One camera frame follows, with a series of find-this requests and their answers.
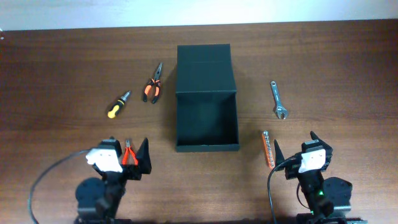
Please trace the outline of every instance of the open black box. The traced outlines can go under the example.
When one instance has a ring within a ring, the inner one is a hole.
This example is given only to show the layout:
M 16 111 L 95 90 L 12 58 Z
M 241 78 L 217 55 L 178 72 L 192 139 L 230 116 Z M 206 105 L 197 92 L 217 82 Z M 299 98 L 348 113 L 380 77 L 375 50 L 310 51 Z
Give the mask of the open black box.
M 177 49 L 177 152 L 239 150 L 229 44 Z

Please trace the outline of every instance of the screwdriver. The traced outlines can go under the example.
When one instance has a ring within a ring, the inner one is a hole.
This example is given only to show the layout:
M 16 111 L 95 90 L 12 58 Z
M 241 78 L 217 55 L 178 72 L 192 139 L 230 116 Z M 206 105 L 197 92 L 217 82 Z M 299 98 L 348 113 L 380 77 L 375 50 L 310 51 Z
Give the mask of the screwdriver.
M 125 94 L 123 94 L 122 97 L 120 97 L 120 99 L 117 100 L 117 102 L 115 102 L 115 104 L 108 111 L 109 118 L 115 118 L 116 115 L 118 115 L 120 113 L 124 104 L 126 103 L 127 99 L 129 98 L 130 94 L 131 94 L 131 91 L 127 91 Z

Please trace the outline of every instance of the white wall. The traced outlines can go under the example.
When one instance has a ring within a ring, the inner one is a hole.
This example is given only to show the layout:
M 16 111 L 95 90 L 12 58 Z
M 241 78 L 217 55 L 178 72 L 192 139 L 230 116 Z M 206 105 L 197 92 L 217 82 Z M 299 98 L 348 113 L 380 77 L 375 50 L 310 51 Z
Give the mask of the white wall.
M 3 30 L 398 18 L 398 0 L 0 0 Z

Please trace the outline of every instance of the yellow screwdriver handle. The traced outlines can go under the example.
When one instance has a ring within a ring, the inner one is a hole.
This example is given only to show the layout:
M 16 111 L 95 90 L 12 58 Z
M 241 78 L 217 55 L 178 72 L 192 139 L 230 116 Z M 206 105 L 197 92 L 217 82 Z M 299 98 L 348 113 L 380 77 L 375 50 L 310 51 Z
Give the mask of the yellow screwdriver handle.
M 118 115 L 120 113 L 120 111 L 122 110 L 122 107 L 124 106 L 124 102 L 123 100 L 118 100 L 112 107 L 111 109 L 108 111 L 108 117 L 109 118 L 115 118 L 116 115 Z

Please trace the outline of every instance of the wrench handle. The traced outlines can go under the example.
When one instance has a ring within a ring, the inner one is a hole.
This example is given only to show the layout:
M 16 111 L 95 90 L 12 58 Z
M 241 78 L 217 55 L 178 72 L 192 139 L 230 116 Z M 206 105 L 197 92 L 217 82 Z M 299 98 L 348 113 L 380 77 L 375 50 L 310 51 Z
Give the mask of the wrench handle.
M 278 92 L 278 87 L 276 85 L 275 81 L 271 81 L 271 89 L 272 89 L 272 94 L 274 95 L 275 103 L 277 106 L 282 106 L 282 103 L 280 102 L 280 96 Z

